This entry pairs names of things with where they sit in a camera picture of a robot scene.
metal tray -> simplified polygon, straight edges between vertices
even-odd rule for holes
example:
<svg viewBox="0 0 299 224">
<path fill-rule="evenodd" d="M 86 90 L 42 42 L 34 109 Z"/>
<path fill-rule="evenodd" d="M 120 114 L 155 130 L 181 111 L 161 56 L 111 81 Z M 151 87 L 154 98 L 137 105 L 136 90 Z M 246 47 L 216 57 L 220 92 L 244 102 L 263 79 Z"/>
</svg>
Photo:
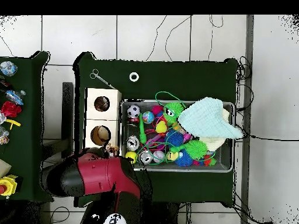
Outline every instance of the metal tray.
<svg viewBox="0 0 299 224">
<path fill-rule="evenodd" d="M 160 100 L 162 104 L 167 104 L 169 102 L 179 102 L 177 100 Z M 186 107 L 193 104 L 195 101 L 182 101 Z M 151 111 L 154 105 L 158 105 L 155 100 L 123 100 L 120 102 L 120 125 L 119 125 L 119 142 L 120 142 L 120 155 L 124 156 L 127 153 L 127 139 L 134 135 L 139 137 L 139 125 L 137 127 L 127 124 L 127 109 L 130 105 L 135 104 L 140 108 L 140 112 L 144 113 L 146 111 Z M 223 102 L 223 107 L 230 113 L 229 122 L 235 126 L 235 105 L 228 102 Z M 151 124 L 144 124 L 144 129 L 152 129 Z M 153 138 L 156 134 L 151 133 L 147 135 L 147 138 Z M 233 139 L 226 139 L 224 144 L 216 150 L 214 158 L 217 163 L 214 166 L 189 166 L 189 167 L 179 167 L 174 162 L 161 163 L 159 165 L 144 165 L 137 161 L 133 168 L 135 171 L 140 171 L 147 169 L 151 172 L 209 172 L 209 173 L 227 173 L 232 170 L 234 166 L 234 147 L 235 141 Z"/>
</svg>

blue toy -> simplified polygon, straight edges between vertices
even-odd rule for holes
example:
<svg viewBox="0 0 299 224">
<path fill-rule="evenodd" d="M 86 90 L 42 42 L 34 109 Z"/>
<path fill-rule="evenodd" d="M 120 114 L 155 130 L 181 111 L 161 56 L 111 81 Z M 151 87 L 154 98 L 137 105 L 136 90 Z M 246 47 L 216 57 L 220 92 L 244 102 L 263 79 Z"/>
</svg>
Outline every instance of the blue toy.
<svg viewBox="0 0 299 224">
<path fill-rule="evenodd" d="M 180 132 L 175 131 L 174 129 L 170 129 L 166 133 L 165 141 L 166 140 L 173 146 L 177 147 L 177 146 L 181 146 L 183 144 L 184 136 Z"/>
<path fill-rule="evenodd" d="M 193 159 L 188 155 L 186 150 L 181 150 L 179 152 L 179 157 L 175 160 L 175 163 L 180 167 L 188 167 L 193 163 Z"/>
<path fill-rule="evenodd" d="M 145 124 L 150 124 L 153 122 L 155 116 L 151 111 L 146 111 L 143 115 L 142 115 L 142 120 Z"/>
</svg>

light blue towel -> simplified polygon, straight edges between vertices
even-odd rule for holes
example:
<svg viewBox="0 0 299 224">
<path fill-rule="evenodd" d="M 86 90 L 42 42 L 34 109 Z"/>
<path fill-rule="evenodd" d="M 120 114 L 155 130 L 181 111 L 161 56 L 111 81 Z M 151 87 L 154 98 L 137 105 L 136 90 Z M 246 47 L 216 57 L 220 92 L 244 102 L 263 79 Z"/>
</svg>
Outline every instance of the light blue towel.
<svg viewBox="0 0 299 224">
<path fill-rule="evenodd" d="M 195 137 L 242 138 L 242 132 L 225 122 L 221 100 L 206 97 L 183 110 L 180 125 Z"/>
</svg>

soccer ball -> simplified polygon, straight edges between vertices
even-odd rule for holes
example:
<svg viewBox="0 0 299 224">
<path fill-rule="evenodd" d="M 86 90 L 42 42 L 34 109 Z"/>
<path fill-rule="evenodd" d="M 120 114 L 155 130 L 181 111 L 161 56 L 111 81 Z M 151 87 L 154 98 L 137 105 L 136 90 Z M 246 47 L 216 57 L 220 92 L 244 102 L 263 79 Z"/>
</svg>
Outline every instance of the soccer ball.
<svg viewBox="0 0 299 224">
<path fill-rule="evenodd" d="M 129 118 L 137 118 L 140 114 L 140 109 L 136 105 L 131 105 L 127 110 L 127 114 Z"/>
</svg>

cloth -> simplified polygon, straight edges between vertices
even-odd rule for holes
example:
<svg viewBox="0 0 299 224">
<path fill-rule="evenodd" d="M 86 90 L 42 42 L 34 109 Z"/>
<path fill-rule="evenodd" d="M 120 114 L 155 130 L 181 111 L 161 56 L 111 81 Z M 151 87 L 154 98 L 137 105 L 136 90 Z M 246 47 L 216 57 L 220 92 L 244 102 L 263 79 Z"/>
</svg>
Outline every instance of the cloth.
<svg viewBox="0 0 299 224">
<path fill-rule="evenodd" d="M 225 122 L 228 123 L 228 117 L 230 113 L 226 109 L 222 109 L 222 117 Z M 203 141 L 208 148 L 208 151 L 216 151 L 222 144 L 224 144 L 226 138 L 199 138 Z"/>
<path fill-rule="evenodd" d="M 195 137 L 242 138 L 242 132 L 225 122 L 221 100 L 206 97 L 183 110 L 179 124 Z"/>
</svg>

